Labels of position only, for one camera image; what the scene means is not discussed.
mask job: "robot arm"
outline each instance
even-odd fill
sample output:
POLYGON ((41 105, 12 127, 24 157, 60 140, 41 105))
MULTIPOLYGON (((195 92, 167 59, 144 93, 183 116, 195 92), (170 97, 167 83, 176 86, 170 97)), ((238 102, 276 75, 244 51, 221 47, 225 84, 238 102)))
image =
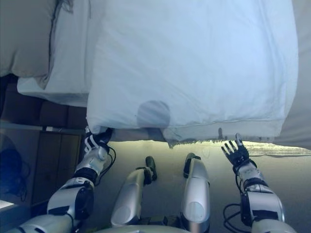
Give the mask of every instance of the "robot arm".
POLYGON ((111 135, 111 129, 97 138, 87 131, 84 158, 73 177, 50 198, 47 214, 34 217, 8 233, 70 233, 78 229, 93 211, 94 185, 106 164, 111 135))
POLYGON ((222 150, 233 165, 233 171, 240 178, 241 220, 252 227, 252 233, 296 233, 287 225, 279 197, 270 189, 254 161, 249 158, 241 136, 236 135, 236 148, 230 141, 222 150))

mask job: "robot finger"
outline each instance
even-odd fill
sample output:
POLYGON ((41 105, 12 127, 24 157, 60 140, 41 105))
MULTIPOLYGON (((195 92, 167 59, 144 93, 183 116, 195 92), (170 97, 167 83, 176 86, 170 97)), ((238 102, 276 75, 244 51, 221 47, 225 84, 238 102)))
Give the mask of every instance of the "robot finger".
POLYGON ((227 148, 227 150, 228 150, 229 154, 232 154, 232 153, 233 153, 233 152, 232 152, 232 150, 230 149, 230 147, 228 146, 228 144, 227 144, 227 143, 225 143, 225 147, 227 148))
POLYGON ((241 135, 239 133, 237 133, 235 135, 235 138, 236 138, 235 142, 237 143, 237 145, 238 146, 243 146, 242 137, 241 137, 241 135))
POLYGON ((237 149, 235 148, 234 144, 232 143, 232 141, 229 141, 230 146, 233 148, 233 151, 236 152, 237 149))
POLYGON ((228 156, 229 156, 229 154, 227 153, 227 151, 225 150, 225 148, 224 148, 224 147, 222 147, 222 151, 223 151, 223 153, 225 154, 225 156, 226 156, 226 157, 228 157, 228 156))

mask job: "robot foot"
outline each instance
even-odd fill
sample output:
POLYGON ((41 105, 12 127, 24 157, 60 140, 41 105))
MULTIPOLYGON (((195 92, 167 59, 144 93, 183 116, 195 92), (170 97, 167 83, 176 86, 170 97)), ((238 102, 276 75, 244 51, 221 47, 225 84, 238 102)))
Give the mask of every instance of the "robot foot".
POLYGON ((155 181, 157 179, 156 163, 152 156, 146 157, 146 166, 149 167, 150 170, 152 171, 153 173, 152 180, 155 181))

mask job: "gray pillow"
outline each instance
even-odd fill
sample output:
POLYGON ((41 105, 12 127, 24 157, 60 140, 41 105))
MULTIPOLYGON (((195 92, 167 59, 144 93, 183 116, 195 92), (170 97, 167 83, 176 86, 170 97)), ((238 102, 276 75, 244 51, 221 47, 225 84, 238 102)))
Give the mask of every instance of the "gray pillow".
POLYGON ((58 0, 0 0, 0 76, 37 77, 45 88, 58 0))

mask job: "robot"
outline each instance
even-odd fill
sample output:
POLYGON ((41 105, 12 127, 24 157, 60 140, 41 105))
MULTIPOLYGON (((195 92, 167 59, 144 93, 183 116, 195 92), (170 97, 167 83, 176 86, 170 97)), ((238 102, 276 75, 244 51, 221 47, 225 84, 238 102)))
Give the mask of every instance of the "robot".
MULTIPOLYGON (((92 213, 93 191, 102 176, 113 165, 115 158, 107 145, 112 129, 93 135, 86 129, 85 155, 75 173, 48 202, 47 214, 36 216, 8 233, 71 233, 78 232, 81 224, 92 213)), ((251 233, 296 233, 284 222, 284 210, 278 196, 264 180, 256 163, 249 158, 241 136, 235 143, 225 143, 222 150, 233 165, 236 184, 241 196, 241 220, 252 228, 251 233)), ((140 216, 142 191, 145 185, 157 179, 156 165, 151 156, 146 166, 131 172, 124 182, 111 216, 110 229, 98 233, 205 233, 209 231, 210 201, 207 169, 199 156, 188 154, 185 160, 186 187, 180 217, 175 222, 152 221, 140 216)), ((234 233, 246 232, 235 228, 225 218, 224 225, 234 233)))

